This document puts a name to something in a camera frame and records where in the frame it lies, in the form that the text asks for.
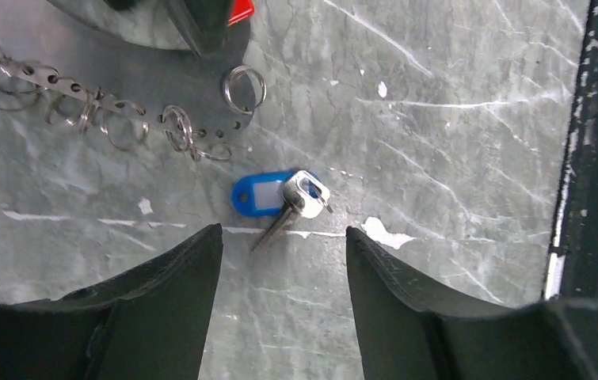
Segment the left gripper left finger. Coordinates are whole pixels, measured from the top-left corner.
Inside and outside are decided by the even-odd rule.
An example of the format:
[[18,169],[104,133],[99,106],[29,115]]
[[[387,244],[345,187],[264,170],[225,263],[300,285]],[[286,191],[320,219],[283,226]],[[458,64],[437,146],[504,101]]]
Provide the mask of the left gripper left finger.
[[223,229],[57,299],[0,303],[0,379],[196,379]]

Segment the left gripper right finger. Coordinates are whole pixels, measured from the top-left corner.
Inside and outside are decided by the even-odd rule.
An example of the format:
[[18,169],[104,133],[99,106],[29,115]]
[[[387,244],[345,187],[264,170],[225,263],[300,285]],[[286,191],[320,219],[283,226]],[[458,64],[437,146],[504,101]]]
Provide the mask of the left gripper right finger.
[[367,379],[598,379],[598,299],[508,308],[451,288],[346,230]]

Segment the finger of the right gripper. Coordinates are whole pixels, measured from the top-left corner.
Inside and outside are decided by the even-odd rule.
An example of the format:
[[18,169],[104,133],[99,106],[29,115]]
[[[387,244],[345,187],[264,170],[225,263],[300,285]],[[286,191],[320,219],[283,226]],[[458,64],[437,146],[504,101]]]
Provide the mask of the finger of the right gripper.
[[169,19],[198,56],[218,51],[229,25],[233,0],[165,0]]

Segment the blue tagged key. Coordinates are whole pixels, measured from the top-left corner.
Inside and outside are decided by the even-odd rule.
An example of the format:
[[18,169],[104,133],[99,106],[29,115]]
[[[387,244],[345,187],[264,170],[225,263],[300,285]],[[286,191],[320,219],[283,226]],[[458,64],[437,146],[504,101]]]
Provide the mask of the blue tagged key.
[[230,201],[248,218],[273,217],[251,252],[257,253],[286,226],[298,219],[314,219],[333,212],[331,191],[314,173],[305,169],[259,173],[235,182]]

